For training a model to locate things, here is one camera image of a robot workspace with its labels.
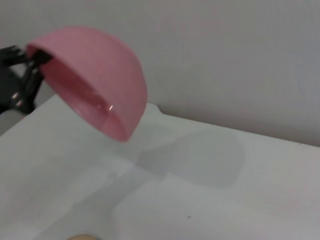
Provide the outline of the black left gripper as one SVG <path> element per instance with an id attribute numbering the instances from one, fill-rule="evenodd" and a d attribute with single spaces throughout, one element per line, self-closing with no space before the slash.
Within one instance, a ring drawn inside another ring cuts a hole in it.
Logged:
<path id="1" fill-rule="evenodd" d="M 53 59 L 44 50 L 24 52 L 13 45 L 0 49 L 0 113 L 15 110 L 29 115 L 36 109 L 35 99 L 44 80 L 42 66 Z M 19 77 L 10 66 L 25 64 Z"/>

